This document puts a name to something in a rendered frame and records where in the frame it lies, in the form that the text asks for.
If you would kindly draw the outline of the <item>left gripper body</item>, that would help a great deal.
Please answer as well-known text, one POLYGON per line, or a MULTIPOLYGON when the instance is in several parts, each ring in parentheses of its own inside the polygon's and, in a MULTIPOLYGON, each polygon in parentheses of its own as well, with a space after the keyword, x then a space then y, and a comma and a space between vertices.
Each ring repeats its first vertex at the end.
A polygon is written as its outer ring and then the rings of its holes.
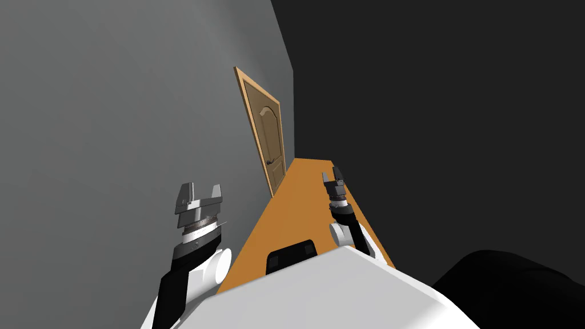
POLYGON ((175 206, 175 215, 179 216, 177 228, 187 227, 197 221, 216 216, 221 211, 222 202, 221 196, 192 201, 187 201, 186 197, 179 196, 175 206))

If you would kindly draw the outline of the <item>brown wooden door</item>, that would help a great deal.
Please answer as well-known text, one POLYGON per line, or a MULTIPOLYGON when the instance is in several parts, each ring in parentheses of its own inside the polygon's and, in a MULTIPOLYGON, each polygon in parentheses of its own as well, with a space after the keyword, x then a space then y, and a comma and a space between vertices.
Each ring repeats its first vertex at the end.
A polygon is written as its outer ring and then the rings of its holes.
POLYGON ((270 195, 274 196, 287 171, 280 102, 238 67, 234 72, 270 195), (266 161, 274 163, 267 166, 266 161))

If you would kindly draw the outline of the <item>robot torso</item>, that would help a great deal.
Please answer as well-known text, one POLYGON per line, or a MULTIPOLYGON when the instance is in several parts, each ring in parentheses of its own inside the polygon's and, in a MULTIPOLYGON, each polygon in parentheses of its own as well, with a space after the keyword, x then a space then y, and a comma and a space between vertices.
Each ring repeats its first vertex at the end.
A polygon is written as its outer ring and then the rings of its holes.
POLYGON ((479 329, 430 286, 342 246, 266 274, 244 245, 222 289, 177 329, 479 329))

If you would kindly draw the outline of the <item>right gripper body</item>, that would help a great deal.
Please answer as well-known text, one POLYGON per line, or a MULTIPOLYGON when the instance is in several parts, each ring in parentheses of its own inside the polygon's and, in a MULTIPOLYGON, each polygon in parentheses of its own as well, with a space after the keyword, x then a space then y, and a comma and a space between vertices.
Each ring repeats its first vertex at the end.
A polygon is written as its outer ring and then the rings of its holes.
POLYGON ((341 202, 346 200, 344 180, 332 180, 323 182, 330 201, 341 202))

